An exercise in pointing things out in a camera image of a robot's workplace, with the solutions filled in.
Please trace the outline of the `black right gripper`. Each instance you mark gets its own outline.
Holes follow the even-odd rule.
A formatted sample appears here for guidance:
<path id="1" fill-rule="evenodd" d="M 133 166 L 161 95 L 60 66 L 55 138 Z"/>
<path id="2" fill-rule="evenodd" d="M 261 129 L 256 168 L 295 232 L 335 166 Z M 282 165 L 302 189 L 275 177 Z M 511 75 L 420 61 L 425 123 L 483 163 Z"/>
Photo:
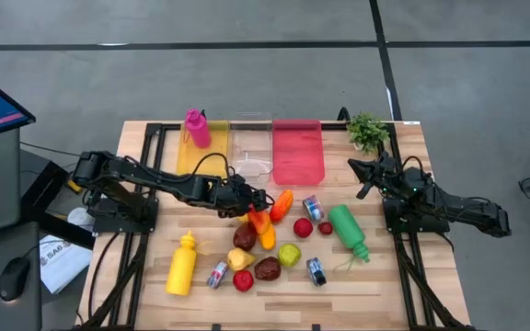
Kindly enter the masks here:
<path id="1" fill-rule="evenodd" d="M 363 183 L 358 192 L 359 199 L 364 199 L 372 187 L 385 187 L 387 178 L 395 174 L 395 159 L 388 152 L 382 152 L 375 161 L 349 159 L 348 164 Z"/>

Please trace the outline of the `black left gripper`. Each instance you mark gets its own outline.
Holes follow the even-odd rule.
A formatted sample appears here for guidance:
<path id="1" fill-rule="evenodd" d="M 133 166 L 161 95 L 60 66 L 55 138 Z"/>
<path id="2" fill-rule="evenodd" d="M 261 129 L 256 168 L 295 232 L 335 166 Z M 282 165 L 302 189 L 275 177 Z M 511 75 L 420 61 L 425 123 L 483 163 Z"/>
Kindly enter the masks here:
<path id="1" fill-rule="evenodd" d="M 264 189 L 251 187 L 239 174 L 229 177 L 215 196 L 215 209 L 222 218 L 242 217 L 251 210 L 265 211 L 273 204 Z"/>

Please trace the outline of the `yellow and red toy mango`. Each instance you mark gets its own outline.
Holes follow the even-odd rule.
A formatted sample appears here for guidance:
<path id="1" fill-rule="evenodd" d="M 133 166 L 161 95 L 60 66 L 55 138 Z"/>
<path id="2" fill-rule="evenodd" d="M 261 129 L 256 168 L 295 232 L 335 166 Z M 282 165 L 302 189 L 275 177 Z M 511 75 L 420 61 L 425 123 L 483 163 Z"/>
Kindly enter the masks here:
<path id="1" fill-rule="evenodd" d="M 265 234 L 272 227 L 271 217 L 267 210 L 251 210 L 248 213 L 239 216 L 237 219 L 242 223 L 252 223 L 258 234 Z"/>

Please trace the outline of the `maroon oval toy fruit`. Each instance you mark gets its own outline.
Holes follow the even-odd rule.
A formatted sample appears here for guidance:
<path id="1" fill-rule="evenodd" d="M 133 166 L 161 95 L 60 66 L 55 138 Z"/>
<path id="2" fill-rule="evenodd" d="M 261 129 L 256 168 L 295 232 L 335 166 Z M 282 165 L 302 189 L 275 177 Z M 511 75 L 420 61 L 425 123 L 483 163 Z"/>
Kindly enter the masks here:
<path id="1" fill-rule="evenodd" d="M 258 233 L 252 223 L 243 223 L 233 235 L 233 245 L 244 251 L 250 251 L 257 242 Z"/>

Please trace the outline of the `red-orange toy mango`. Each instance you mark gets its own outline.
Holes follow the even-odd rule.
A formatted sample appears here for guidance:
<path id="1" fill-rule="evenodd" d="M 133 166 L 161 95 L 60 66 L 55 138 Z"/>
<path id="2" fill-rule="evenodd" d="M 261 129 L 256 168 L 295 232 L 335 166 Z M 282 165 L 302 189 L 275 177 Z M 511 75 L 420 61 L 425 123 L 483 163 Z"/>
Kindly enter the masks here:
<path id="1" fill-rule="evenodd" d="M 292 208 L 294 194 L 290 189 L 284 190 L 275 201 L 270 211 L 270 218 L 273 223 L 279 223 Z"/>

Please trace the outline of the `green plastic squeeze bottle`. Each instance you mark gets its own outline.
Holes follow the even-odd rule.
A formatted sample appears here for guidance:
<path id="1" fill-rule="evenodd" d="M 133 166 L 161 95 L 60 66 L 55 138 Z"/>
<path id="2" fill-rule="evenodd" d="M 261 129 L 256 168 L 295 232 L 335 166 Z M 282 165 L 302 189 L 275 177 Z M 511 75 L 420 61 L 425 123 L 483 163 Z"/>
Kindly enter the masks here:
<path id="1" fill-rule="evenodd" d="M 337 265 L 334 269 L 346 264 L 349 265 L 348 268 L 351 268 L 352 261 L 355 258 L 368 263 L 370 261 L 370 252 L 365 243 L 366 236 L 348 207 L 346 205 L 333 207 L 329 212 L 328 218 L 344 247 L 352 253 L 351 260 Z"/>

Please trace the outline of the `tin can with colourful label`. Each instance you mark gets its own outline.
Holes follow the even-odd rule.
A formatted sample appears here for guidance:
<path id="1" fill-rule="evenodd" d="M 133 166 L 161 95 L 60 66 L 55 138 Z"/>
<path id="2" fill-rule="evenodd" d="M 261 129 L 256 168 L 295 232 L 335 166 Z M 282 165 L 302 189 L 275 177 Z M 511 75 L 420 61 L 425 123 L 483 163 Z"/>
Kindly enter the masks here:
<path id="1" fill-rule="evenodd" d="M 316 287 L 321 287 L 327 283 L 324 269 L 317 257 L 310 258 L 306 261 L 306 270 Z"/>
<path id="2" fill-rule="evenodd" d="M 209 278 L 206 280 L 206 284 L 212 289 L 217 289 L 225 278 L 227 271 L 228 265 L 224 261 L 219 261 L 214 266 Z"/>
<path id="3" fill-rule="evenodd" d="M 323 220 L 325 214 L 320 201 L 316 195 L 309 196 L 302 200 L 303 209 L 307 218 L 312 223 L 319 223 Z"/>

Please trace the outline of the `pink plastic squeeze bottle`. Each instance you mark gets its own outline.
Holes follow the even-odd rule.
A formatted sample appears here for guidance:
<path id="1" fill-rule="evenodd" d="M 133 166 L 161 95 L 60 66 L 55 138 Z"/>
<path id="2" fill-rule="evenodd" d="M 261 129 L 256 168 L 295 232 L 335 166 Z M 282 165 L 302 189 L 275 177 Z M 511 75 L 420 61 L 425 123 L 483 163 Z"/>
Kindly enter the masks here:
<path id="1" fill-rule="evenodd" d="M 185 118 L 185 127 L 197 148 L 208 148 L 212 138 L 205 116 L 196 108 L 190 108 Z"/>

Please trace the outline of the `green plant in white pot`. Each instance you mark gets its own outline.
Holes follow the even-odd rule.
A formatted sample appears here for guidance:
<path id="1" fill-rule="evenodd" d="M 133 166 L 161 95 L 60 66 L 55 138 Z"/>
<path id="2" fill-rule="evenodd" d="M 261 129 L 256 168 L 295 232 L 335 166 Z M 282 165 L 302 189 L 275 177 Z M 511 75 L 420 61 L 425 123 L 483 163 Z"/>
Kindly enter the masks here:
<path id="1" fill-rule="evenodd" d="M 386 124 L 367 113 L 353 116 L 347 125 L 347 131 L 355 149 L 367 154 L 376 152 L 389 139 Z"/>

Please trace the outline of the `yellow toy pear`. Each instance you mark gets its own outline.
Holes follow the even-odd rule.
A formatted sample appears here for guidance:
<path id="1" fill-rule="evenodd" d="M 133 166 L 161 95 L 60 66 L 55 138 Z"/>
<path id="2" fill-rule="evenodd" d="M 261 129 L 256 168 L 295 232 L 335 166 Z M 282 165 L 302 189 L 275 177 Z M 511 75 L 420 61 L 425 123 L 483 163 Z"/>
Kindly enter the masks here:
<path id="1" fill-rule="evenodd" d="M 239 271 L 250 266 L 255 259 L 256 258 L 247 251 L 235 247 L 227 254 L 227 265 L 233 271 Z"/>

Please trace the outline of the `green toy apple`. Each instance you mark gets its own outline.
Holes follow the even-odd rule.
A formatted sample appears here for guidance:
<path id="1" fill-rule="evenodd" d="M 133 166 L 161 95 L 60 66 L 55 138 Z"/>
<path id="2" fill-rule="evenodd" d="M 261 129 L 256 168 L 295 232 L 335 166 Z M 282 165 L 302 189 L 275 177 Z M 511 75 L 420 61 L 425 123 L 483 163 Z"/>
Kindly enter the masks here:
<path id="1" fill-rule="evenodd" d="M 301 249 L 295 244 L 283 244 L 278 251 L 280 263 L 287 268 L 295 266 L 301 256 Z"/>

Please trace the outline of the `dark red toy apple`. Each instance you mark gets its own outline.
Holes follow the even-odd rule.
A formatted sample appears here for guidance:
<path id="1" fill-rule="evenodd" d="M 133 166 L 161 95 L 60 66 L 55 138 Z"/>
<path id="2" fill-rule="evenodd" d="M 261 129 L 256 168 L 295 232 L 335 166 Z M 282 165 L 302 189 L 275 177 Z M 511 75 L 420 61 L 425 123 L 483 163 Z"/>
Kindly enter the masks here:
<path id="1" fill-rule="evenodd" d="M 266 257 L 254 267 L 255 277 L 258 280 L 276 280 L 280 277 L 281 272 L 281 263 L 277 257 Z"/>

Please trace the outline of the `clear plastic bin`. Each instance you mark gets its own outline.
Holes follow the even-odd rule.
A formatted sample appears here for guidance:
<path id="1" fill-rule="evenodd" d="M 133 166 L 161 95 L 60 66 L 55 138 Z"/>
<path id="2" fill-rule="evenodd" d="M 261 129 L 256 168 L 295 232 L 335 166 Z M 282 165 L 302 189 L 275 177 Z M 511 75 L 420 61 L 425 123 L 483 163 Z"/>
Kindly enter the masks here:
<path id="1" fill-rule="evenodd" d="M 239 112 L 229 122 L 228 162 L 248 184 L 270 180 L 272 171 L 272 115 Z"/>

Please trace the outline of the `red translucent plastic bin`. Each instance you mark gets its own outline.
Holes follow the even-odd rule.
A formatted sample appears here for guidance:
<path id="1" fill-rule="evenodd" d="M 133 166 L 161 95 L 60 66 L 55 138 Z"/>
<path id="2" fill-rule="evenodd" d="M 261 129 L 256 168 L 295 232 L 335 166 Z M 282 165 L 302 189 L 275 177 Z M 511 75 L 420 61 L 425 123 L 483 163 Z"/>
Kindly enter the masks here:
<path id="1" fill-rule="evenodd" d="M 273 180 L 282 186 L 316 186 L 325 177 L 319 120 L 273 122 Z"/>

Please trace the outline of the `yellow translucent plastic bin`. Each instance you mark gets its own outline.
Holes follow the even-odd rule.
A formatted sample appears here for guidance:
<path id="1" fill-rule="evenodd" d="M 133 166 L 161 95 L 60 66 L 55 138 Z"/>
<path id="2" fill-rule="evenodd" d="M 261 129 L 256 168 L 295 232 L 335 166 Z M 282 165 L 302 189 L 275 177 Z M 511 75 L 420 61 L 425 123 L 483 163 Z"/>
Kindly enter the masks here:
<path id="1" fill-rule="evenodd" d="M 198 148 L 185 125 L 181 125 L 179 153 L 177 161 L 177 174 L 191 173 L 201 159 L 210 153 L 219 153 L 227 156 L 229 123 L 226 120 L 208 120 L 207 127 L 211 135 L 211 145 L 208 148 Z M 211 156 L 199 167 L 198 174 L 225 177 L 225 162 L 218 156 Z"/>

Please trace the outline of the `yellow plastic squeeze bottle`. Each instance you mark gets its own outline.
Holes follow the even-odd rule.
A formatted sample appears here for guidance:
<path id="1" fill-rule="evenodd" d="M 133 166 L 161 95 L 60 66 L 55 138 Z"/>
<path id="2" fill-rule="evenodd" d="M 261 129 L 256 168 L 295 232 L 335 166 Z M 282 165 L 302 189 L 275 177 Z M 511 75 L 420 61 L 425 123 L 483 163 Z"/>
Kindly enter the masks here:
<path id="1" fill-rule="evenodd" d="M 166 293 L 178 296 L 189 294 L 197 256 L 212 254 L 202 249 L 205 244 L 208 244 L 208 241 L 198 244 L 191 230 L 180 237 L 179 247 L 172 255 L 167 275 Z"/>

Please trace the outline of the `white round container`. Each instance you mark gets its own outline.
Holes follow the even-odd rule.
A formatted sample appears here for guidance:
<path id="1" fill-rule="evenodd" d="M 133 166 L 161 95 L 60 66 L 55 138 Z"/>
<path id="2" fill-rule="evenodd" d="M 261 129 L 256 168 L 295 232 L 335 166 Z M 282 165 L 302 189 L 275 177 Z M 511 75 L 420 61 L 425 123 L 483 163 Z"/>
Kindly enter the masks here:
<path id="1" fill-rule="evenodd" d="M 68 213 L 67 221 L 91 232 L 93 230 L 95 218 L 91 216 L 85 208 L 77 207 Z"/>

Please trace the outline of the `white printed paper sheet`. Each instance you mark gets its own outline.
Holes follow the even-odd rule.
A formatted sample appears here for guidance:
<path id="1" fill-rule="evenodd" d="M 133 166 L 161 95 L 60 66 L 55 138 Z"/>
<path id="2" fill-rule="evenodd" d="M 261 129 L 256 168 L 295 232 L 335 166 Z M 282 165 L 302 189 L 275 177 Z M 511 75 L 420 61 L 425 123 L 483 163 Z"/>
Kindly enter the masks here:
<path id="1" fill-rule="evenodd" d="M 40 280 L 51 294 L 62 291 L 90 264 L 92 251 L 46 235 L 40 240 Z"/>

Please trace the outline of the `black floor stand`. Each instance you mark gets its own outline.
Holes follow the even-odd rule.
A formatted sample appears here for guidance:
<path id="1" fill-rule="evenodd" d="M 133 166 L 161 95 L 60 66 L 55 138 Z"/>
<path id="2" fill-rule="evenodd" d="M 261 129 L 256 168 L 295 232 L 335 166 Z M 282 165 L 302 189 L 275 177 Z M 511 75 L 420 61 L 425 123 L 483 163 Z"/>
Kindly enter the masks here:
<path id="1" fill-rule="evenodd" d="M 55 163 L 49 162 L 39 173 L 33 170 L 24 170 L 23 173 L 32 174 L 35 178 L 21 196 L 19 221 L 21 223 L 35 222 L 40 231 L 45 234 L 92 249 L 95 238 L 88 230 L 47 212 L 48 207 L 66 182 L 68 172 Z"/>

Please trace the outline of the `black computer mouse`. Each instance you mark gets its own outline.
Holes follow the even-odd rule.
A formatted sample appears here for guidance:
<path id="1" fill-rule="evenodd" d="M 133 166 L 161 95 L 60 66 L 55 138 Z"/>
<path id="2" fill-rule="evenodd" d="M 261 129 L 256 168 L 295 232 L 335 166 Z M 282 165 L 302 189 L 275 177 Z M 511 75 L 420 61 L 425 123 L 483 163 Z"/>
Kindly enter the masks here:
<path id="1" fill-rule="evenodd" d="M 0 299 L 12 302 L 23 293 L 30 269 L 26 257 L 14 257 L 8 261 L 0 275 Z"/>

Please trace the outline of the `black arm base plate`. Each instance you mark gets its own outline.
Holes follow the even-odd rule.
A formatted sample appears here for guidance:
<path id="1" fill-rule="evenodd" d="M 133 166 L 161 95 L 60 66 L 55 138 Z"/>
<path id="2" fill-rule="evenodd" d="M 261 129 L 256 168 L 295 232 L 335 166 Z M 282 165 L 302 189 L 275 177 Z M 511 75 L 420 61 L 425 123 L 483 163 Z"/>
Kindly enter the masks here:
<path id="1" fill-rule="evenodd" d="M 433 212 L 417 211 L 400 200 L 384 199 L 386 228 L 392 234 L 448 233 L 449 222 Z"/>
<path id="2" fill-rule="evenodd" d="M 94 217 L 94 233 L 143 234 L 156 228 L 158 214 L 156 198 L 143 198 L 140 207 L 128 207 L 121 202 L 101 199 L 87 213 Z"/>

